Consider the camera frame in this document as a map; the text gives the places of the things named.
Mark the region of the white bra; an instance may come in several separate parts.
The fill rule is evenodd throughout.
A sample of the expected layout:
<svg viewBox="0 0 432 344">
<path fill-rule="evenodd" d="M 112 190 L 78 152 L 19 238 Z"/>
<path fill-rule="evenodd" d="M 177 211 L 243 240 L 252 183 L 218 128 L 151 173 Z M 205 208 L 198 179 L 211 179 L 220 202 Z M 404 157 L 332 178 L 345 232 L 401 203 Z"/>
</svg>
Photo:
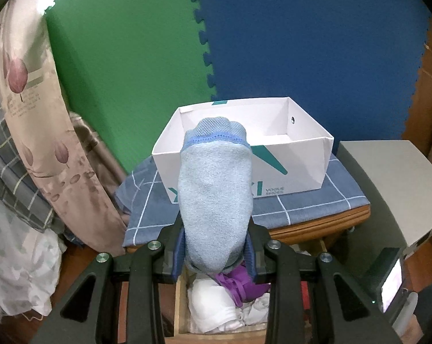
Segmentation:
<svg viewBox="0 0 432 344">
<path fill-rule="evenodd" d="M 194 334 L 231 332 L 245 326 L 228 291 L 212 278 L 197 275 L 187 290 L 189 330 Z"/>
</svg>

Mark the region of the blue foam mat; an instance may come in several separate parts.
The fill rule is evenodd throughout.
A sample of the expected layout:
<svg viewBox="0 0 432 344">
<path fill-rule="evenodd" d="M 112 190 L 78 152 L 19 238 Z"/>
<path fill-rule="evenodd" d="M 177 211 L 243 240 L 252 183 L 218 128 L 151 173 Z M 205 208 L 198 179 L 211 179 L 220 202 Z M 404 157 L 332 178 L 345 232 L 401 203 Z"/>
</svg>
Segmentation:
<svg viewBox="0 0 432 344">
<path fill-rule="evenodd" d="M 192 0 L 216 100 L 288 96 L 336 139 L 404 131 L 431 13 L 422 0 Z"/>
</svg>

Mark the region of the grey white box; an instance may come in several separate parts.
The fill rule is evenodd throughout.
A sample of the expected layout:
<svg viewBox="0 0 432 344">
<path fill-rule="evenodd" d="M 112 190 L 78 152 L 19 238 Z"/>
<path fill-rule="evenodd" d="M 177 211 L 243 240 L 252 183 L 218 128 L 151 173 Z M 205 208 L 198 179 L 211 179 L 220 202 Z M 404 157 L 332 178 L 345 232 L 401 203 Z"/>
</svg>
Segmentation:
<svg viewBox="0 0 432 344">
<path fill-rule="evenodd" d="M 347 269 L 363 276 L 385 248 L 410 257 L 432 235 L 432 164 L 408 140 L 342 141 L 337 157 L 370 201 L 348 237 Z"/>
</svg>

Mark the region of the purple bra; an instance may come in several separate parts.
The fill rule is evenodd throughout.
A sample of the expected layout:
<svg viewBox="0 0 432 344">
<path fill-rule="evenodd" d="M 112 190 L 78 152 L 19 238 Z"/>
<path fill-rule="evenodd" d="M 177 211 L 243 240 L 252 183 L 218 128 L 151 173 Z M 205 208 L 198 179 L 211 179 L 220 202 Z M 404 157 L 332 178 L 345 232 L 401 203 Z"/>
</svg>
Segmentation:
<svg viewBox="0 0 432 344">
<path fill-rule="evenodd" d="M 228 273 L 216 274 L 214 280 L 228 291 L 238 308 L 244 303 L 262 297 L 270 290 L 270 284 L 255 284 L 252 281 L 244 263 Z"/>
</svg>

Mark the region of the white patterned sheet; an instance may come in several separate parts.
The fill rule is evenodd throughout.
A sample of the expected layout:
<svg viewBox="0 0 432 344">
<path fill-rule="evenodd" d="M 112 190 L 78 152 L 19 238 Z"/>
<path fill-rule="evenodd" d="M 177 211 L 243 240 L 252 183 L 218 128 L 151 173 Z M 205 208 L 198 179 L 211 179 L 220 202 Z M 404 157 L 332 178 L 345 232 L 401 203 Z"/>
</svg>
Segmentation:
<svg viewBox="0 0 432 344">
<path fill-rule="evenodd" d="M 67 247 L 58 235 L 31 228 L 0 200 L 0 308 L 8 316 L 48 316 Z"/>
</svg>

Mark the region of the beige floral curtain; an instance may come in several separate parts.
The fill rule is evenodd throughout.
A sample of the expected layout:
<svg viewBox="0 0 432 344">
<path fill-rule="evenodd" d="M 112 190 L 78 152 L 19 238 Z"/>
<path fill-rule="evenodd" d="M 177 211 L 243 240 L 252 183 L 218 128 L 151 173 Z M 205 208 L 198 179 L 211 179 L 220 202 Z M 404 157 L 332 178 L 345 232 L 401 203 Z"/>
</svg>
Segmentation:
<svg viewBox="0 0 432 344">
<path fill-rule="evenodd" d="M 126 225 L 72 125 L 46 23 L 16 0 L 0 12 L 0 98 L 17 152 L 52 210 L 87 246 L 123 255 Z"/>
</svg>

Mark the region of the blue checked cloth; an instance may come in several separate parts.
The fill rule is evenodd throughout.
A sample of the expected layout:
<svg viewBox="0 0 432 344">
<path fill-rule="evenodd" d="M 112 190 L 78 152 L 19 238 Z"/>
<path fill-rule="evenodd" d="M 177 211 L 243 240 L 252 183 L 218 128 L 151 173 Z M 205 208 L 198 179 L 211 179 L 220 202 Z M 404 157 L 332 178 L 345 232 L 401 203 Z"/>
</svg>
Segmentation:
<svg viewBox="0 0 432 344">
<path fill-rule="evenodd" d="M 161 229 L 175 222 L 179 205 L 169 200 L 154 159 L 135 168 L 115 191 L 115 200 L 130 221 L 123 241 L 134 247 L 155 240 Z M 335 155 L 331 156 L 322 188 L 302 193 L 256 198 L 253 220 L 268 229 L 296 225 L 341 214 L 370 202 Z"/>
</svg>

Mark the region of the green foam mat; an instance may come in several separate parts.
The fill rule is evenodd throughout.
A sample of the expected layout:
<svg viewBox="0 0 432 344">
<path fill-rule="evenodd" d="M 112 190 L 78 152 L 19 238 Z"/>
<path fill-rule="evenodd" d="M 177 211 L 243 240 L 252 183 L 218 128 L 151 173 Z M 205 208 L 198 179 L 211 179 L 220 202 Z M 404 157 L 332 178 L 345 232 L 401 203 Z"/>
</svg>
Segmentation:
<svg viewBox="0 0 432 344">
<path fill-rule="evenodd" d="M 55 0 L 45 18 L 71 110 L 125 170 L 180 106 L 205 103 L 211 67 L 191 0 Z"/>
</svg>

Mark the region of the light blue sock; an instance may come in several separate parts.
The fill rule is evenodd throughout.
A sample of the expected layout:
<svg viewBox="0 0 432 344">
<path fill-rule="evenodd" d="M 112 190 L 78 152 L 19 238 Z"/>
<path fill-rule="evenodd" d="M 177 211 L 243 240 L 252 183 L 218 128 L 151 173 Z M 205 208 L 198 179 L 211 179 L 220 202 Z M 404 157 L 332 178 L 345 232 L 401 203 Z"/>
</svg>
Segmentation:
<svg viewBox="0 0 432 344">
<path fill-rule="evenodd" d="M 252 148 L 246 130 L 224 117 L 185 133 L 178 194 L 186 261 L 201 273 L 236 266 L 253 211 Z"/>
</svg>

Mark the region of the grey plaid bedding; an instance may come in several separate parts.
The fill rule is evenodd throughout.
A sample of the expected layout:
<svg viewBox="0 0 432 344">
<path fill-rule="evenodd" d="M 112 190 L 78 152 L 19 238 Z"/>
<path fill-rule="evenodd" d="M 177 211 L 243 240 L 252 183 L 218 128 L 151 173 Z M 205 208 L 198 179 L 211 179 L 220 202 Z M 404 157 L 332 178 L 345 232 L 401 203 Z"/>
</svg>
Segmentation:
<svg viewBox="0 0 432 344">
<path fill-rule="evenodd" d="M 53 207 L 47 202 L 20 158 L 4 119 L 0 101 L 0 200 L 37 231 L 52 226 Z"/>
</svg>

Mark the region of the white XINCCI shoe box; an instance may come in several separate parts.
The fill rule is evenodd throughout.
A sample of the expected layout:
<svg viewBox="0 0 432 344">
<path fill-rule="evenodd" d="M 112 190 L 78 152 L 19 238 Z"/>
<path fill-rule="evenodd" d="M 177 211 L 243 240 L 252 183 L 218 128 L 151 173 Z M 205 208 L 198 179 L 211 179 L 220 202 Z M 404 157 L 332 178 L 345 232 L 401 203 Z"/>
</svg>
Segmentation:
<svg viewBox="0 0 432 344">
<path fill-rule="evenodd" d="M 232 99 L 177 108 L 152 157 L 171 202 L 177 201 L 185 133 L 208 117 L 238 122 L 252 148 L 252 195 L 295 194 L 322 187 L 333 136 L 289 97 Z"/>
</svg>

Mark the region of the wooden nightstand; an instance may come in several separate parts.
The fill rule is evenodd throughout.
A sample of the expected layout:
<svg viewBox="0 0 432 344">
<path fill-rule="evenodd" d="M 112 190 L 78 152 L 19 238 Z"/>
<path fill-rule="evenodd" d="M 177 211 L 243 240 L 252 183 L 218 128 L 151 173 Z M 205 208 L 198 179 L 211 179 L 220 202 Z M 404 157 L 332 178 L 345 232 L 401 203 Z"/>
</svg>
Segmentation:
<svg viewBox="0 0 432 344">
<path fill-rule="evenodd" d="M 217 235 L 217 244 L 233 247 L 239 251 L 245 240 L 250 222 L 263 226 L 274 239 L 288 245 L 321 238 L 345 230 L 368 219 L 370 205 L 362 197 L 350 200 L 334 200 L 326 204 L 309 205 L 301 209 L 287 210 L 285 205 L 273 199 L 279 209 L 264 214 L 254 214 L 254 200 L 230 207 L 223 204 L 220 211 L 194 210 L 193 218 L 188 213 L 182 217 L 186 240 L 191 235 L 212 240 Z M 161 229 L 174 224 L 179 216 L 179 205 L 147 204 L 130 214 L 130 222 L 123 239 L 124 248 L 136 248 L 156 240 Z"/>
</svg>

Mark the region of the brown satin curtain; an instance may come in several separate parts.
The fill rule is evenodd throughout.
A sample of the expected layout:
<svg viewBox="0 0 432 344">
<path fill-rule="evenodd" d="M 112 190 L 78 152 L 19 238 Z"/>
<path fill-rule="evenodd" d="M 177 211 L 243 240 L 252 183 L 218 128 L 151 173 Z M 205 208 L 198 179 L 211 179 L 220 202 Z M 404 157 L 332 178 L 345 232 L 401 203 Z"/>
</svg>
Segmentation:
<svg viewBox="0 0 432 344">
<path fill-rule="evenodd" d="M 126 171 L 119 164 L 99 134 L 79 114 L 70 111 L 75 133 L 102 187 L 111 200 L 126 178 Z"/>
</svg>

